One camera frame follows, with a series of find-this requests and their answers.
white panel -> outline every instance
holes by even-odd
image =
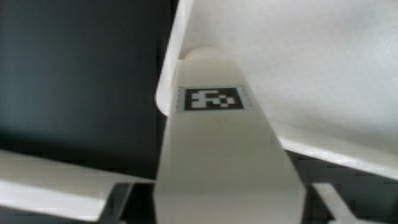
[[[96,221],[116,183],[151,182],[0,151],[0,205]]]
[[[190,56],[175,80],[155,191],[159,223],[299,224],[306,190],[240,69],[217,54]],[[206,108],[189,98],[198,92],[208,93],[199,99],[210,102]],[[224,96],[235,99],[230,108],[214,101]]]
[[[189,22],[187,32],[180,30],[183,47],[167,60],[196,47],[217,47],[240,64],[270,120],[324,135],[324,145],[331,137],[358,146],[356,155],[327,147],[342,155],[329,161],[352,166],[347,158],[372,164],[386,155],[397,158],[398,1],[196,0],[190,20],[187,14],[180,20]],[[166,114],[173,66],[166,61],[159,89]],[[297,136],[311,144],[311,136]],[[397,176],[391,164],[379,163]]]

black and white square marker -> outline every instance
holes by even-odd
[[[231,88],[183,89],[183,111],[244,110],[242,91]]]

white surface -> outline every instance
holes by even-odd
[[[238,67],[201,53],[178,66],[155,190],[159,223],[299,224],[306,189]],[[233,86],[246,89],[246,110],[182,109],[182,87]]]
[[[0,150],[0,205],[96,221],[116,183],[151,182]]]
[[[318,183],[313,186],[336,219],[329,224],[381,224],[379,222],[358,219],[333,185]]]
[[[297,130],[294,139],[276,130],[285,148],[397,179],[398,1],[196,0],[189,17],[190,2],[159,85],[164,113],[176,60],[215,46],[238,61],[272,125]],[[297,141],[308,146],[292,148]]]

gray wall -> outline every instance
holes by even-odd
[[[0,4],[0,147],[155,178],[173,3]]]

dark background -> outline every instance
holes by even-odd
[[[173,0],[0,0],[0,148],[155,178]],[[397,181],[290,154],[356,215],[398,223]],[[0,223],[73,223],[0,208]]]

